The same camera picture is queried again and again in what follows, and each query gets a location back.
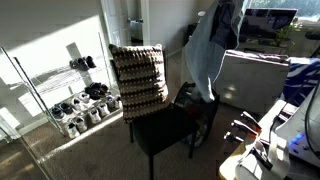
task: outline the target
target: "computer screen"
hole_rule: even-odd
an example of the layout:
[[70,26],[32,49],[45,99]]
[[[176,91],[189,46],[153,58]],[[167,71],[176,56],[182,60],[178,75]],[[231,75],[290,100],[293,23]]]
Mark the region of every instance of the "computer screen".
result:
[[240,36],[274,39],[276,31],[290,25],[297,11],[297,9],[247,9]]

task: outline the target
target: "bag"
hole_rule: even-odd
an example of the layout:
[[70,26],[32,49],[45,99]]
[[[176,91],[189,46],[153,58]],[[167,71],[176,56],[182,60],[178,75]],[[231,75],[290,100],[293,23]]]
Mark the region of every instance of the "bag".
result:
[[[220,96],[212,90],[215,97],[212,103],[199,103],[194,102],[190,95],[195,87],[194,83],[185,82],[176,98],[174,99],[173,105],[179,108],[183,108],[187,111],[189,117],[197,122],[199,130],[196,135],[195,147],[199,147],[208,138],[213,124],[213,119],[217,113],[218,106],[220,103]],[[191,144],[191,135],[182,140],[183,143]]]

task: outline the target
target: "white sneaker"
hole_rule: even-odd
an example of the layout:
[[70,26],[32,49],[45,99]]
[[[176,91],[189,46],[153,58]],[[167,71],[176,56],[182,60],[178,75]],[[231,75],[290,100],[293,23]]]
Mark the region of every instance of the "white sneaker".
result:
[[90,95],[87,93],[79,93],[78,98],[80,99],[80,101],[82,101],[83,103],[89,103],[90,101]]
[[99,112],[96,108],[92,108],[89,111],[89,116],[90,116],[92,124],[97,124],[101,121],[101,117],[99,116]]
[[88,129],[86,121],[81,116],[78,116],[76,118],[75,123],[76,123],[77,128],[79,129],[80,132],[84,132]]
[[71,139],[80,136],[80,133],[79,133],[79,131],[77,130],[77,127],[76,127],[76,125],[75,125],[74,123],[69,123],[69,124],[66,126],[66,130],[67,130],[67,132],[68,132],[68,134],[69,134],[69,137],[70,137]]
[[115,101],[115,107],[116,107],[117,109],[122,108],[122,102],[121,102],[120,96],[117,96],[117,99],[116,99],[116,101]]
[[78,99],[78,98],[72,98],[70,101],[70,104],[71,104],[72,108],[77,111],[82,111],[84,109],[80,99]]
[[104,116],[107,116],[107,115],[110,114],[110,111],[109,111],[108,106],[106,105],[106,103],[103,103],[103,102],[99,103],[97,108],[99,110],[99,113],[100,113],[101,117],[104,117]]
[[113,98],[113,96],[107,96],[107,101],[106,103],[108,104],[109,108],[115,108],[115,100]]

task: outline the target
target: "shoe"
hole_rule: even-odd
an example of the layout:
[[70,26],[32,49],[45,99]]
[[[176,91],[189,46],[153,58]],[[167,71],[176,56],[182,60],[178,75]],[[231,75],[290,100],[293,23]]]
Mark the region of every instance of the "shoe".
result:
[[75,125],[74,123],[69,123],[69,124],[66,126],[66,130],[67,130],[67,132],[68,132],[68,134],[69,134],[69,137],[70,137],[71,139],[80,136],[80,133],[79,133],[79,131],[77,130],[77,127],[76,127],[76,125]]
[[115,108],[115,100],[114,100],[113,96],[109,95],[109,96],[107,96],[106,99],[107,99],[106,103],[108,105],[108,108]]
[[108,106],[106,105],[106,103],[99,103],[97,109],[99,110],[100,116],[104,117],[110,114],[110,111],[108,109]]
[[95,68],[95,67],[97,67],[97,66],[94,64],[93,58],[92,58],[91,56],[84,57],[83,59],[86,60],[89,68]]
[[78,128],[79,132],[84,132],[84,131],[86,131],[88,129],[86,121],[81,116],[78,116],[76,118],[76,122],[75,123],[77,125],[77,128]]
[[60,108],[64,113],[66,113],[68,115],[73,113],[73,109],[67,103],[56,104],[56,107]]
[[99,100],[100,99],[100,91],[91,87],[84,88],[84,92],[90,95],[90,99]]
[[84,92],[81,92],[81,93],[79,93],[79,95],[78,95],[78,99],[80,100],[80,101],[82,101],[83,103],[89,103],[89,101],[90,101],[90,95],[89,94],[87,94],[87,93],[84,93]]
[[118,95],[117,98],[116,98],[115,107],[116,107],[117,109],[122,108],[121,97],[120,97],[119,95]]
[[77,69],[79,71],[88,71],[89,70],[89,66],[87,64],[87,61],[83,58],[72,60],[72,61],[70,61],[69,64],[72,69]]
[[56,106],[54,106],[51,109],[51,113],[55,119],[59,119],[59,120],[63,119],[64,116],[66,115],[59,107],[56,107]]
[[101,97],[106,97],[108,95],[111,95],[111,92],[110,92],[108,86],[105,85],[105,84],[102,84],[100,82],[92,83],[90,85],[90,88],[99,90],[100,91],[99,94],[100,94]]
[[89,117],[91,119],[92,124],[97,124],[101,121],[99,112],[96,108],[93,108],[89,111]]
[[78,98],[72,98],[70,101],[70,105],[72,106],[73,109],[77,111],[82,111],[84,109],[80,99]]
[[102,84],[102,85],[101,85],[100,90],[103,91],[103,92],[105,92],[105,93],[109,93],[109,92],[110,92],[108,86],[105,85],[105,84]]

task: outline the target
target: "wire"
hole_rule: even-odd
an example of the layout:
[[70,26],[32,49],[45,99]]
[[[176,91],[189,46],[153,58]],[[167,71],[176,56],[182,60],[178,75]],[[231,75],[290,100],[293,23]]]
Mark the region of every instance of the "wire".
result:
[[309,139],[309,135],[308,135],[308,121],[310,120],[309,114],[310,114],[310,110],[311,110],[312,105],[313,105],[314,98],[315,98],[315,96],[317,94],[319,84],[320,84],[320,79],[318,80],[318,83],[317,83],[317,85],[316,85],[316,87],[314,89],[314,92],[312,94],[312,97],[310,99],[310,102],[309,102],[309,105],[308,105],[308,108],[307,108],[307,111],[306,111],[306,116],[305,116],[305,119],[304,119],[304,129],[305,129],[305,135],[306,135],[306,139],[307,139],[307,142],[308,142],[310,150],[320,160],[320,157],[314,151],[314,149],[313,149],[313,147],[312,147],[312,145],[310,143],[310,139]]

